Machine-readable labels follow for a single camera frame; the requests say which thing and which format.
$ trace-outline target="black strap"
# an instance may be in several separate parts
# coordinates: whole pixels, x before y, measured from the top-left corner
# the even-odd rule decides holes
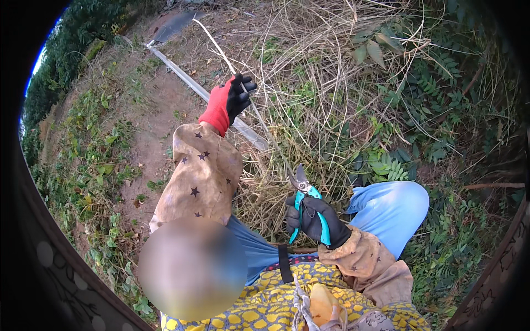
[[[289,265],[289,256],[287,255],[287,245],[282,244],[278,246],[278,259],[280,260],[281,280],[284,284],[294,282],[293,273]]]

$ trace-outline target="yellow patterned shirt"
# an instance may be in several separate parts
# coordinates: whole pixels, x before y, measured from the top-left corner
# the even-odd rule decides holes
[[[359,319],[364,313],[377,309],[364,295],[348,287],[342,274],[334,265],[319,261],[292,265],[293,275],[308,294],[314,284],[324,284],[348,312],[348,322]],[[238,300],[222,314],[202,321],[180,321],[161,313],[162,330],[291,330],[297,308],[293,307],[295,285],[284,284],[280,269],[265,271],[251,286],[243,289]],[[430,330],[427,322],[409,302],[395,302],[382,307],[381,312],[392,321],[396,330]]]

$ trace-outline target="light blue pants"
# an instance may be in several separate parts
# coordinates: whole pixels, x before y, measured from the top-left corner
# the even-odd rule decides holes
[[[354,188],[346,213],[357,213],[350,224],[377,236],[397,260],[425,219],[428,209],[429,195],[421,185],[385,182]],[[246,285],[251,285],[266,267],[278,263],[278,248],[268,244],[233,215],[227,227],[245,249],[248,262]],[[289,257],[316,254],[290,254]]]

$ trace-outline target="beige star-print sleeve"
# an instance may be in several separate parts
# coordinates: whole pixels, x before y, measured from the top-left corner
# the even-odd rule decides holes
[[[332,251],[319,246],[320,261],[336,265],[346,282],[378,307],[397,301],[412,302],[413,278],[407,264],[396,261],[373,234],[347,226],[351,236],[344,245]]]
[[[205,217],[226,225],[243,171],[239,151],[199,124],[184,124],[173,134],[173,161],[175,171],[149,223],[151,233],[180,217]]]

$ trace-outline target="hand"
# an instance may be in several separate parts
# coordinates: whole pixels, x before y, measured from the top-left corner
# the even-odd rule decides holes
[[[296,210],[295,206],[296,195],[289,196],[285,200],[287,205],[287,212],[285,218],[287,220],[287,231],[292,234],[295,228],[300,227],[300,212]],[[330,246],[329,249],[335,249],[342,246],[351,236],[351,230],[337,217],[335,210],[327,202],[322,199],[312,198],[306,196],[301,204],[302,208],[302,226],[300,228],[309,238],[320,243],[320,236],[322,235],[322,225],[317,212],[328,222],[330,228]]]
[[[250,76],[235,74],[226,84],[214,87],[206,111],[199,117],[199,123],[210,123],[224,137],[235,118],[250,105],[250,95],[243,91],[241,83],[247,91],[252,91],[258,86],[251,80]]]

